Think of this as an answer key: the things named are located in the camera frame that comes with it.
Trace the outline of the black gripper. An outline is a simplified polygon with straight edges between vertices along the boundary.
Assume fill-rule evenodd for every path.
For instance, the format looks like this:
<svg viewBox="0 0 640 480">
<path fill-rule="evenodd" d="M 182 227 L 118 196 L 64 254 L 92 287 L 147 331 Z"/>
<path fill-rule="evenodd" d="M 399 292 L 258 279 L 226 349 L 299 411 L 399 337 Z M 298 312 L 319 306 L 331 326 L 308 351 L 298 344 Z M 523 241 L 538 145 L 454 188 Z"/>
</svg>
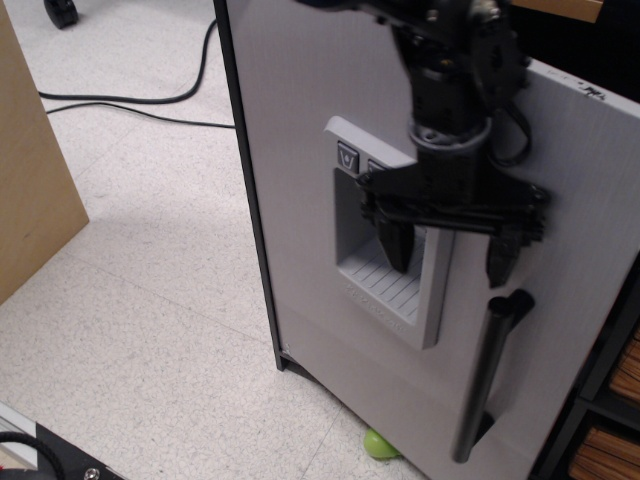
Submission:
<svg viewBox="0 0 640 480">
<path fill-rule="evenodd" d="M 364 173 L 356 180 L 363 211 L 376 218 L 387 262 L 406 273 L 414 226 L 490 235 L 485 270 L 491 288 L 504 286 L 521 243 L 540 242 L 549 194 L 497 168 L 484 152 L 446 158 L 425 152 L 404 167 Z"/>
</svg>

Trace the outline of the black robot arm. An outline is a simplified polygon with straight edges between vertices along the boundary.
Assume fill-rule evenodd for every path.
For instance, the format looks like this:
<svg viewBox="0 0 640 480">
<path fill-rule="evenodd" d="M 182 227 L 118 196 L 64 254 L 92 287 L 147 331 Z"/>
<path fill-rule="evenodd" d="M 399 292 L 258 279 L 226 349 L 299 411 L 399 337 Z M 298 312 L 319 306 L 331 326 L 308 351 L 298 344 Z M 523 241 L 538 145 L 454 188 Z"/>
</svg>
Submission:
<svg viewBox="0 0 640 480">
<path fill-rule="evenodd" d="M 529 135 L 515 105 L 530 58 L 518 46 L 505 1 L 318 1 L 326 12 L 370 14 L 390 28 L 408 75 L 408 133 L 417 160 L 357 177 L 361 213 L 376 228 L 390 266 L 405 272 L 418 226 L 484 234 L 486 273 L 505 285 L 520 252 L 544 235 L 548 193 L 510 169 L 531 144 L 499 155 L 493 120 L 504 113 Z"/>
</svg>

